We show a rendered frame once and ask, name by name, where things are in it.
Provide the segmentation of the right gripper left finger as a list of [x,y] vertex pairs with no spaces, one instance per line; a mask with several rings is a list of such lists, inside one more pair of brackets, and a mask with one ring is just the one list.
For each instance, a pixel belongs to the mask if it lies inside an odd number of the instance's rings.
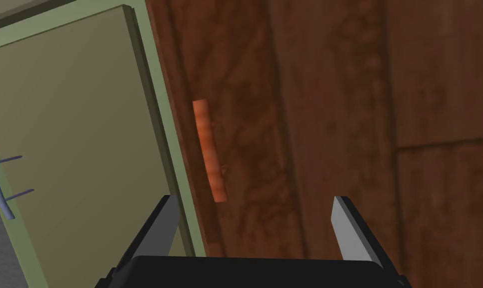
[[137,256],[168,256],[179,222],[177,197],[164,195],[122,255],[115,272]]

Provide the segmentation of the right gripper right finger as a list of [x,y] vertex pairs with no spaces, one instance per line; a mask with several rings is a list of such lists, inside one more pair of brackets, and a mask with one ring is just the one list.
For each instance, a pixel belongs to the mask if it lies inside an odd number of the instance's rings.
[[386,267],[386,253],[347,196],[334,197],[330,221],[344,260],[370,261]]

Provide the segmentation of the olive green cupboard door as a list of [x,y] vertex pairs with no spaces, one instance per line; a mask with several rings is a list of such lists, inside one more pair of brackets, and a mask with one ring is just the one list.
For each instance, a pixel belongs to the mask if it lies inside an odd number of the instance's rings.
[[170,254],[204,255],[145,0],[75,0],[0,28],[2,221],[28,288],[93,288],[163,195]]

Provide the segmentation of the brown wooden cupboard door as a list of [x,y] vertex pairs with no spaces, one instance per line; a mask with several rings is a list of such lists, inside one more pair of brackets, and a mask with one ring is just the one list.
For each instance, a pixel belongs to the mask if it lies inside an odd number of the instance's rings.
[[483,0],[145,2],[206,256],[339,259],[346,195],[413,288],[483,288]]

